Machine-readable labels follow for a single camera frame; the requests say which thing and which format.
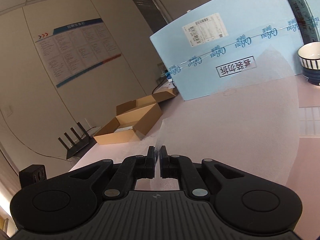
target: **metal screw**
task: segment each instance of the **metal screw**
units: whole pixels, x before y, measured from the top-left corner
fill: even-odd
[[[204,197],[207,196],[208,192],[203,188],[196,188],[192,191],[192,194],[196,197]]]
[[[117,190],[117,189],[107,189],[104,194],[107,196],[107,197],[116,197],[116,196],[119,196],[120,195],[120,191]]]

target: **open cardboard box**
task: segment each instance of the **open cardboard box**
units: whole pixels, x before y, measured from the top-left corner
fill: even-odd
[[[174,98],[178,95],[178,89],[175,88],[170,88],[170,89],[165,89],[165,90],[158,90],[158,92],[143,97],[143,98],[139,98],[133,101],[128,101],[126,103],[123,103],[119,106],[116,107],[116,114],[120,115],[123,113],[126,113],[128,111],[132,111],[138,108],[142,108],[145,107],[147,105],[151,105],[151,104],[155,104],[155,103],[159,103],[162,101],[165,101],[167,99],[170,98]]]
[[[155,103],[117,115],[93,137],[98,144],[140,141],[161,117],[160,106]]]

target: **light blue box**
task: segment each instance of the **light blue box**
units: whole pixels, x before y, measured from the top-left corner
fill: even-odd
[[[245,60],[252,63],[270,47],[300,74],[297,50],[303,41],[288,25],[294,19],[287,0],[212,0],[159,30],[151,41],[183,99],[190,100],[217,93],[242,71],[236,63],[244,67]]]
[[[320,41],[320,0],[288,0],[305,44]]]

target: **table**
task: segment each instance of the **table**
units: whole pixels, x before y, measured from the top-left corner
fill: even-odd
[[[298,88],[299,107],[320,106],[320,88],[307,83],[302,75],[293,78]],[[232,95],[232,93],[234,91],[227,91],[225,96]],[[205,100],[205,98],[183,101],[182,97],[178,95],[176,98],[161,103],[163,116],[150,130],[144,140],[111,145],[96,144],[79,160],[72,170],[101,159],[110,158],[114,160],[114,163],[119,163],[131,155],[146,155],[148,146],[156,144],[162,120],[176,115],[177,111],[184,109],[184,107],[181,108],[182,106],[191,106],[201,100]],[[320,176],[320,169],[318,168],[320,164],[320,154],[318,153],[320,138],[298,138],[298,142],[297,155],[292,160],[292,162],[294,161],[293,165],[288,165],[291,168],[289,176],[286,182],[284,181],[281,184],[294,190],[303,203],[302,216],[295,228],[295,232],[302,239],[315,240],[320,235],[320,181],[318,179]],[[153,186],[152,183],[150,184],[150,180],[141,179],[138,180],[136,189],[155,189]]]

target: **ceramic cup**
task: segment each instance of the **ceramic cup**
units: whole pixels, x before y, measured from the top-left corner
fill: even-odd
[[[311,42],[302,46],[298,50],[298,55],[304,68],[320,70],[320,42]]]

